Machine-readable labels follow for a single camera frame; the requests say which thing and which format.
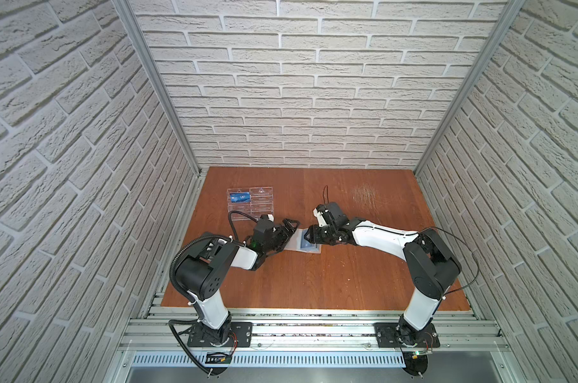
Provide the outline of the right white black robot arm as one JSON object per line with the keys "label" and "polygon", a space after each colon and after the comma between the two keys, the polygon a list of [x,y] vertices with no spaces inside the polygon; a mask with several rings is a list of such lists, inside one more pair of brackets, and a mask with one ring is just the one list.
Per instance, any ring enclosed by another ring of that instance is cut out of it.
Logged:
{"label": "right white black robot arm", "polygon": [[310,226],[304,239],[311,244],[351,244],[370,247],[405,261],[414,285],[410,303],[396,326],[405,344],[415,343],[439,308],[448,289],[455,283],[462,266],[438,232],[401,231],[368,220]]}

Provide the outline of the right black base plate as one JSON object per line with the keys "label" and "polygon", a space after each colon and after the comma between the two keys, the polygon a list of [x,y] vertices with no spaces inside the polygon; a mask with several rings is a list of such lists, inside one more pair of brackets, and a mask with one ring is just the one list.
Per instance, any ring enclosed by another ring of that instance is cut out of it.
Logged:
{"label": "right black base plate", "polygon": [[378,322],[374,324],[374,335],[379,348],[436,349],[441,346],[432,322],[422,330],[415,330],[405,323]]}

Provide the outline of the perforated metal vent strip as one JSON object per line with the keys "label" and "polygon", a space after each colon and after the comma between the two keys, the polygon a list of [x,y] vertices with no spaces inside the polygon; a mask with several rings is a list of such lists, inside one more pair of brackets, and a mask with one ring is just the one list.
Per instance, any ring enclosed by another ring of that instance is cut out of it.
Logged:
{"label": "perforated metal vent strip", "polygon": [[[236,352],[224,365],[236,368],[262,367],[330,367],[330,368],[403,368],[405,359],[397,351],[384,352]],[[133,367],[193,367],[194,363],[183,352],[139,351]]]}

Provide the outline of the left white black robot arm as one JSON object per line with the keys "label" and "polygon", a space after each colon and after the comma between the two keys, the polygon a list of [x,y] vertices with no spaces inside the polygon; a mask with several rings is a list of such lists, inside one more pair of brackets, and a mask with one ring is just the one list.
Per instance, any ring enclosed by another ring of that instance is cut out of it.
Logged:
{"label": "left white black robot arm", "polygon": [[220,287],[232,267],[246,271],[260,268],[267,258],[284,250],[300,222],[275,223],[271,215],[256,220],[250,238],[241,242],[210,232],[192,240],[174,257],[169,280],[189,300],[199,321],[210,330],[221,330],[229,321]]}

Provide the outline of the tan leather card holder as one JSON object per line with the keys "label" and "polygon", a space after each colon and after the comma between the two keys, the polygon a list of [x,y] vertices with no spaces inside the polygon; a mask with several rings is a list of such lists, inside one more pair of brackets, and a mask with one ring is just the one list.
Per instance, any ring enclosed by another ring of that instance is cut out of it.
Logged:
{"label": "tan leather card holder", "polygon": [[320,254],[321,245],[312,244],[309,241],[307,241],[305,238],[306,232],[307,231],[302,228],[297,229],[287,242],[287,245],[284,247],[284,250],[291,252]]}

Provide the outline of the left corner aluminium post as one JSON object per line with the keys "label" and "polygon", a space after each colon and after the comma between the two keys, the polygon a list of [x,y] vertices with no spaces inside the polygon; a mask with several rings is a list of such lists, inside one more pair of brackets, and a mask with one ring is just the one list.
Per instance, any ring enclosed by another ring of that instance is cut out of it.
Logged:
{"label": "left corner aluminium post", "polygon": [[153,59],[153,54],[146,42],[145,35],[142,32],[140,26],[137,23],[136,15],[131,7],[129,1],[117,0],[115,1],[116,11],[120,17],[124,27],[126,28],[126,33],[128,34],[135,52],[137,53],[142,67],[146,72],[147,78],[149,79],[151,86],[155,94],[158,96],[161,108],[164,110],[170,127],[177,136],[182,151],[186,156],[188,164],[196,176],[201,175],[201,167],[199,166],[196,156],[189,144],[188,138],[179,121],[177,111],[171,101],[168,89],[164,84],[163,78],[158,70],[155,60]]}

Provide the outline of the blue item in box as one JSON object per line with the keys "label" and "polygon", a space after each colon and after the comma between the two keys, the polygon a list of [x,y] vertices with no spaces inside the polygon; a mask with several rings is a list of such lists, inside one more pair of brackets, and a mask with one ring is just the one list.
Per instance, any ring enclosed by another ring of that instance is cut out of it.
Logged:
{"label": "blue item in box", "polygon": [[251,194],[248,191],[230,192],[229,199],[232,204],[247,203],[251,201]]}

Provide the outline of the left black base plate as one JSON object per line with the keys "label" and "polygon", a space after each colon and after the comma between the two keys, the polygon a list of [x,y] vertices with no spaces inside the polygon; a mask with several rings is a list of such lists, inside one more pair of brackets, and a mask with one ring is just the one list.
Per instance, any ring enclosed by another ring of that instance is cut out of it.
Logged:
{"label": "left black base plate", "polygon": [[252,322],[225,323],[220,329],[211,329],[203,323],[190,328],[188,347],[230,347],[248,348],[252,341]]}

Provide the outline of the clear plastic organizer box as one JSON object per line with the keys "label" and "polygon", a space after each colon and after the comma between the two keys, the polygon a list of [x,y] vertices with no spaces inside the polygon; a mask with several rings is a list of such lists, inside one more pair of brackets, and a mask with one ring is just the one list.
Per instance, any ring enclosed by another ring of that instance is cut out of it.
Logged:
{"label": "clear plastic organizer box", "polygon": [[[229,193],[237,191],[249,192],[251,194],[251,201],[232,204],[229,199]],[[227,190],[227,210],[229,212],[244,212],[255,218],[260,218],[260,216],[264,214],[274,215],[273,187],[229,188]]]}

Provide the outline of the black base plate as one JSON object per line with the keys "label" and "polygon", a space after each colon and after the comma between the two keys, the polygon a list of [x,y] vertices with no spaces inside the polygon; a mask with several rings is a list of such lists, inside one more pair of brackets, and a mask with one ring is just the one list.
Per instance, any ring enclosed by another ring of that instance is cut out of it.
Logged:
{"label": "black base plate", "polygon": [[252,341],[252,322],[225,323],[220,329],[211,329],[203,323],[190,328],[188,347],[230,347],[248,348]]}
{"label": "black base plate", "polygon": [[415,330],[405,323],[378,322],[374,324],[374,335],[379,348],[436,349],[441,346],[432,322],[422,330]]}

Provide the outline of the aluminium rail frame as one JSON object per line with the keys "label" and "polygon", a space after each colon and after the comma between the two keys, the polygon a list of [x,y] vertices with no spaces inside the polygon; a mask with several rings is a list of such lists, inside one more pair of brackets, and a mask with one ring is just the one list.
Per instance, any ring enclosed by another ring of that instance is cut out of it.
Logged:
{"label": "aluminium rail frame", "polygon": [[[441,346],[424,348],[379,348],[374,324],[398,322],[398,311],[342,311],[316,309],[233,309],[233,322],[252,322],[252,341],[248,348],[236,352],[384,352],[397,351],[405,359],[405,367],[426,365],[427,378],[446,376],[446,368],[454,371],[444,357],[459,357],[459,365],[472,366],[468,357],[484,357],[485,370],[493,372],[502,382],[523,382],[518,362],[507,338],[492,320],[481,320],[471,311],[439,311],[432,324]],[[105,382],[125,382],[135,354],[139,351],[184,352],[169,328],[172,320],[190,322],[196,311],[189,307],[151,306],[144,319],[131,319],[120,333],[118,351],[104,378]],[[247,368],[225,365],[224,377]]]}

